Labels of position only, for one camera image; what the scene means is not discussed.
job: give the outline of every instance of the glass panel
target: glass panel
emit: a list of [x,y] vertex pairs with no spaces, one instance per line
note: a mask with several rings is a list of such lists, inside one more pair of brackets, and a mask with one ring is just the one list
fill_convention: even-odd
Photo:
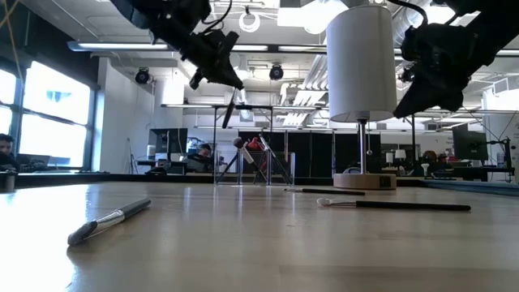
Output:
[[8,134],[11,128],[11,119],[13,113],[10,109],[0,107],[0,134]]
[[24,108],[86,124],[90,88],[38,62],[27,70]]
[[81,167],[86,135],[85,127],[24,114],[19,152],[52,156],[50,165]]
[[15,102],[16,77],[0,70],[0,101],[4,104]]

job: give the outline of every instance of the person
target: person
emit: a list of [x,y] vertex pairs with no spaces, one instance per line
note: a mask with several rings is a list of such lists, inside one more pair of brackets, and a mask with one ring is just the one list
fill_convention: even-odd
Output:
[[191,154],[182,159],[185,162],[186,168],[191,172],[208,172],[212,168],[212,163],[209,157],[211,156],[211,146],[209,144],[201,144],[198,147],[198,154]]
[[13,137],[0,134],[0,171],[19,171],[19,164],[11,152],[14,141]]

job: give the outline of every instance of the lamp shade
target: lamp shade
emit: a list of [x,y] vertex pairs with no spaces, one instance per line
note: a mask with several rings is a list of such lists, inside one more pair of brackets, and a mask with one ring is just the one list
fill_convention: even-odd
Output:
[[392,153],[391,152],[386,153],[386,162],[392,163]]
[[395,151],[395,158],[405,159],[405,150],[400,149]]
[[326,36],[331,120],[391,118],[397,106],[391,12],[351,8],[332,20]]

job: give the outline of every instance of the wooden lamp base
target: wooden lamp base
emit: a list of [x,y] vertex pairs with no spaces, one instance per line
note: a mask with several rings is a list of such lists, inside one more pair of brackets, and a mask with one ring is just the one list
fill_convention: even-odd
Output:
[[396,190],[394,174],[335,174],[333,186],[356,190]]

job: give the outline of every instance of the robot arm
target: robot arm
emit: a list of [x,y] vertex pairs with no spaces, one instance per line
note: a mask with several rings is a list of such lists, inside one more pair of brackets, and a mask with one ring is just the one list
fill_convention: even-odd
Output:
[[227,36],[220,29],[193,33],[199,21],[211,14],[208,0],[110,0],[137,28],[148,29],[152,43],[163,40],[189,60],[198,70],[190,86],[199,82],[225,84],[243,89],[229,62],[229,53],[238,40],[236,32]]
[[414,62],[403,81],[412,81],[394,112],[403,118],[439,105],[457,111],[462,90],[483,65],[494,62],[497,53],[519,35],[517,0],[435,0],[457,14],[480,11],[465,28],[448,24],[424,24],[409,28],[402,44],[402,57]]

